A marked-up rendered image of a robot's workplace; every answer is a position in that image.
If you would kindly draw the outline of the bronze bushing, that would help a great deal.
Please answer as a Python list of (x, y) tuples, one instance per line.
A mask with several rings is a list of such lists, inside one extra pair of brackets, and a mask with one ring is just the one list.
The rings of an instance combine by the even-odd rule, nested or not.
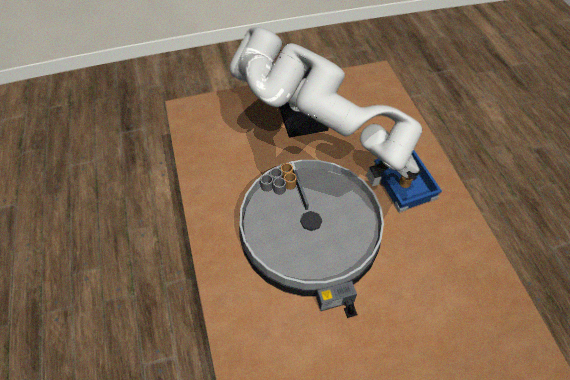
[[(408, 175), (408, 174), (407, 174), (407, 175)], [(406, 179), (406, 180), (405, 180), (405, 179)], [(408, 178), (402, 177), (402, 175), (401, 175), (399, 184), (400, 184), (400, 186), (403, 187), (403, 188), (408, 188), (408, 187), (410, 187), (412, 180), (413, 180), (413, 179), (412, 179), (409, 175), (408, 175)]]
[[(282, 164), (282, 166), (281, 166), (281, 170), (282, 170), (282, 172), (283, 172), (283, 179), (284, 179), (284, 175), (285, 175), (286, 173), (289, 173), (289, 172), (293, 173), (293, 166), (292, 166), (291, 164), (289, 164), (289, 163), (284, 163), (284, 164)], [(289, 171), (289, 172), (285, 172), (285, 171)]]
[[(291, 173), (291, 172), (286, 173), (284, 175), (284, 179), (286, 181), (286, 189), (291, 190), (291, 189), (294, 189), (296, 187), (297, 177), (294, 173)], [(291, 180), (292, 182), (289, 182), (289, 180)]]

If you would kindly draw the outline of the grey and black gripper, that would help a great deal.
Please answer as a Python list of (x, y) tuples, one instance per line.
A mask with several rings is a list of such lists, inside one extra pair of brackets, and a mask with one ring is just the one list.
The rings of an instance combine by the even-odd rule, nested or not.
[[(411, 155), (412, 156), (412, 155)], [(397, 170), (396, 170), (397, 171)], [(407, 178), (408, 175), (413, 179), (417, 179), (416, 176), (419, 175), (419, 173), (421, 173), (421, 170), (419, 169), (419, 166), (416, 164), (413, 156), (410, 157), (409, 161), (407, 162), (405, 168), (403, 170), (397, 171), (398, 173), (400, 173), (403, 177)], [(406, 173), (407, 172), (407, 173)], [(406, 173), (406, 174), (405, 174)], [(416, 173), (416, 175), (415, 175)], [(407, 175), (408, 174), (408, 175)]]

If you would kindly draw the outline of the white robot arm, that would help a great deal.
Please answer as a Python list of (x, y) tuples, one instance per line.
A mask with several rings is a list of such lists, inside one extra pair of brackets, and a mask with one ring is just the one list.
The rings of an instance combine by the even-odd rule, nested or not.
[[(342, 136), (352, 135), (373, 117), (392, 119), (395, 124), (390, 134), (378, 124), (368, 125), (361, 132), (361, 145), (381, 160), (369, 167), (367, 178), (371, 186), (376, 186), (381, 173), (388, 168), (404, 169), (422, 134), (418, 121), (394, 107), (353, 104), (337, 94), (345, 78), (339, 66), (297, 44), (287, 44), (279, 54), (281, 47), (281, 39), (272, 31), (250, 28), (232, 58), (231, 74), (247, 82), (253, 94), (267, 105), (281, 107), (288, 102), (292, 110), (302, 112)], [(303, 81), (309, 67), (311, 70)], [(246, 73), (247, 81), (239, 71)]]

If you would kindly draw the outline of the grey cylinder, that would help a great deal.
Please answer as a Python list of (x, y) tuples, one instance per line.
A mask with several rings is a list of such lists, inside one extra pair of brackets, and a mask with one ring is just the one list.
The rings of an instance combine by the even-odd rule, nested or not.
[[(261, 189), (263, 191), (271, 191), (273, 189), (273, 177), (271, 175), (265, 174), (261, 177)], [(268, 182), (268, 184), (265, 184)]]
[(270, 175), (273, 177), (273, 181), (274, 181), (276, 178), (278, 178), (278, 177), (274, 177), (274, 176), (279, 176), (279, 177), (283, 178), (283, 172), (282, 172), (282, 170), (279, 169), (279, 168), (273, 168), (273, 169), (270, 171)]
[[(278, 187), (281, 185), (281, 187)], [(286, 181), (285, 179), (278, 177), (273, 181), (273, 190), (276, 194), (281, 195), (286, 191)]]

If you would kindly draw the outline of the grey round turntable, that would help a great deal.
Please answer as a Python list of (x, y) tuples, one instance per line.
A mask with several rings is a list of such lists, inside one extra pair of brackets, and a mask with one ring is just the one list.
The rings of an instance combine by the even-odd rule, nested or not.
[(281, 195), (263, 191), (260, 179), (272, 168), (244, 197), (239, 228), (244, 255), (268, 284), (316, 296), (320, 311), (346, 304), (347, 318), (357, 316), (354, 284), (379, 252), (381, 205), (349, 169), (321, 160), (288, 163), (297, 177), (294, 189)]

